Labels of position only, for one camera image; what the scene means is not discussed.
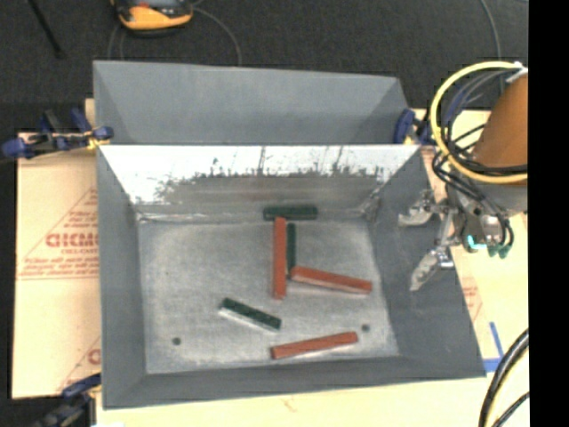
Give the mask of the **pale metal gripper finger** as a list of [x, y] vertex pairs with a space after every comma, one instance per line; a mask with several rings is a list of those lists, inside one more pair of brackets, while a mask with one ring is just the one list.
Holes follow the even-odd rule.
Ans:
[[440, 276], [442, 273], [453, 270], [454, 262], [449, 245], [439, 245], [427, 251], [414, 268], [409, 290], [419, 291], [431, 279]]
[[432, 190], [423, 190], [406, 213], [400, 213], [397, 224], [400, 227], [417, 227], [427, 223], [436, 212], [437, 201]]

